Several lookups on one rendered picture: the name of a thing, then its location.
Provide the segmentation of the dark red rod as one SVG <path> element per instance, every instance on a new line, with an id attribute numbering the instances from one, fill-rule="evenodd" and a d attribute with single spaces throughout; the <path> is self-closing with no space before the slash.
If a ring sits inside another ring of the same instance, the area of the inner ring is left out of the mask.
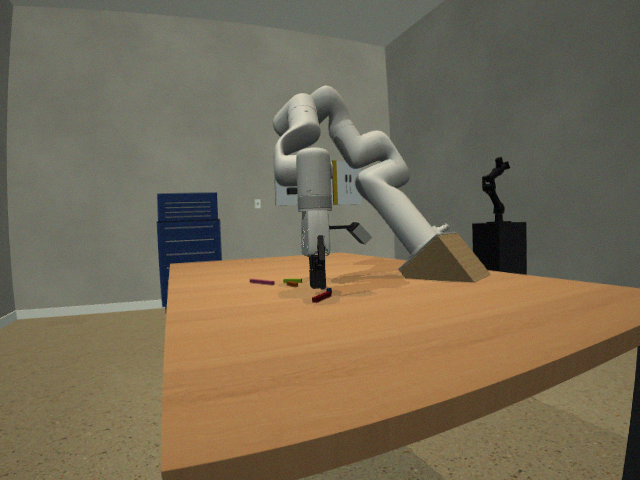
<path id="1" fill-rule="evenodd" d="M 315 297 L 312 297 L 312 302 L 313 303 L 317 303 L 317 302 L 320 302 L 320 301 L 322 301 L 322 300 L 324 300 L 324 299 L 326 299 L 328 297 L 331 297 L 331 291 L 327 291 L 327 292 L 319 294 L 319 295 L 317 295 Z"/>

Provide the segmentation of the pink rod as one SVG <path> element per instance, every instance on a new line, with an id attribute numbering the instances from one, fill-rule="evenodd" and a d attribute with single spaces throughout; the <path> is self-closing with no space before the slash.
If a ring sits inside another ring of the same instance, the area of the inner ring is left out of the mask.
<path id="1" fill-rule="evenodd" d="M 256 283 L 256 284 L 275 285 L 275 281 L 270 281 L 270 280 L 249 279 L 249 281 L 250 283 Z"/>

